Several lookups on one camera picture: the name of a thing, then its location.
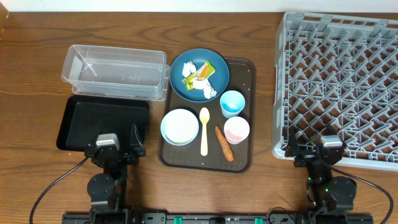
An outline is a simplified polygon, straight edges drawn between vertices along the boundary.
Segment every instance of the black tray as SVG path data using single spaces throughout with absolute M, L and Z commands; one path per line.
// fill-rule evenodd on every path
M 129 148 L 132 124 L 144 142 L 148 119 L 145 101 L 73 95 L 65 107 L 57 147 L 83 152 L 101 131 L 116 134 L 120 146 Z
M 202 156 L 200 154 L 200 121 L 198 136 L 185 146 L 173 146 L 160 137 L 158 157 L 166 166 L 230 172 L 235 174 L 242 173 L 250 168 L 253 151 L 252 129 L 254 126 L 256 67 L 252 62 L 246 59 L 226 58 L 225 60 L 228 63 L 229 72 L 231 74 L 226 91 L 236 90 L 243 94 L 246 100 L 246 106 L 239 116 L 248 121 L 251 128 L 249 136 L 237 145 L 230 144 L 235 159 L 232 162 L 228 162 L 225 159 L 215 132 L 215 125 L 217 124 L 221 130 L 224 130 L 224 124 L 227 120 L 221 113 L 220 98 L 217 97 L 217 99 L 208 103 L 192 103 L 178 96 L 170 86 L 167 93 L 164 115 L 169 111 L 182 108 L 190 110 L 199 120 L 200 110 L 203 107 L 207 107 L 210 112 L 210 120 L 207 123 L 207 156 Z

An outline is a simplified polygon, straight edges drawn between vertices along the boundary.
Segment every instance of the plastic spoon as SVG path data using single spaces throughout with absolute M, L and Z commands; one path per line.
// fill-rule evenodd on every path
M 200 110 L 199 119 L 202 123 L 201 128 L 201 144 L 200 144 L 200 154 L 205 156 L 207 155 L 207 122 L 210 119 L 210 113 L 207 108 L 202 108 Z

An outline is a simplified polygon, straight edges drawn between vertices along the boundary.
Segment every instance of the yellow candy wrapper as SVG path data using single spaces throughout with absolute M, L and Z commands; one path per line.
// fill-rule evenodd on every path
M 182 82 L 185 84 L 187 90 L 193 89 L 193 80 L 198 79 L 199 81 L 206 80 L 210 77 L 210 75 L 216 72 L 216 68 L 212 66 L 212 64 L 207 60 L 205 64 L 200 67 L 197 71 L 189 75 L 187 78 L 184 78 Z

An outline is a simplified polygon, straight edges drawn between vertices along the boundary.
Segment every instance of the white dish rack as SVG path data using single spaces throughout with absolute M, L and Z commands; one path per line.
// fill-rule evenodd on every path
M 342 166 L 398 171 L 398 21 L 287 12 L 276 33 L 272 153 L 288 128 L 310 148 L 330 124 Z

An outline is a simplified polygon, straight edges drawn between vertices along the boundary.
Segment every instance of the blue cup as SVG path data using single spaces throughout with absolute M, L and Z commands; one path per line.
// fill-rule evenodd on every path
M 242 112 L 245 100 L 243 95 L 234 90 L 226 91 L 220 99 L 221 112 L 224 117 L 232 118 Z

